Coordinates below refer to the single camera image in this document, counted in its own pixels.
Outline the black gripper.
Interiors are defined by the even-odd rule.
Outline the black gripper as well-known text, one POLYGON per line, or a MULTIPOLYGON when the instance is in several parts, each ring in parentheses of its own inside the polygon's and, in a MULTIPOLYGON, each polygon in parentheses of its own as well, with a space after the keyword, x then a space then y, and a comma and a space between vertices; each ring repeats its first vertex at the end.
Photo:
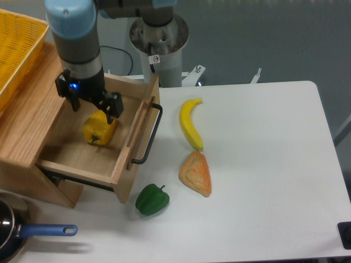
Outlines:
POLYGON ((74 112, 79 110, 80 99, 83 99, 98 105, 105 113, 107 123, 112 124, 124 110, 122 95, 106 91, 103 71, 89 78, 73 78, 70 70, 63 70, 55 79, 55 85, 58 95, 71 104, 74 112))

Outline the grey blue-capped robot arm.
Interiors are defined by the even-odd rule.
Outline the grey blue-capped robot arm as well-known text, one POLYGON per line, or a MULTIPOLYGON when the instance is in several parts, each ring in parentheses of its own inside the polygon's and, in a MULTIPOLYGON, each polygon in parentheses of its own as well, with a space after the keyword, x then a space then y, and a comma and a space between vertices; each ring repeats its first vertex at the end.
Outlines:
POLYGON ((98 16, 141 17, 153 27, 169 24, 176 1, 46 1, 46 18, 63 68, 56 78, 58 95, 74 111, 80 100, 102 110, 111 124, 123 112, 122 97, 105 89, 98 37, 98 16))

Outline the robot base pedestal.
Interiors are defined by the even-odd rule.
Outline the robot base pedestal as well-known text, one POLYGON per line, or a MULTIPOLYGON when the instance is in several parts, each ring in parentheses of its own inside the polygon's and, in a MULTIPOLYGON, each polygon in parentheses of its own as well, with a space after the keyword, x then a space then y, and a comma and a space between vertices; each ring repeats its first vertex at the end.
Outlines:
POLYGON ((183 18, 174 14, 162 27, 152 27, 138 18, 129 37, 140 55, 145 82, 157 75, 163 88, 182 85, 182 50, 189 39, 189 28, 183 18))

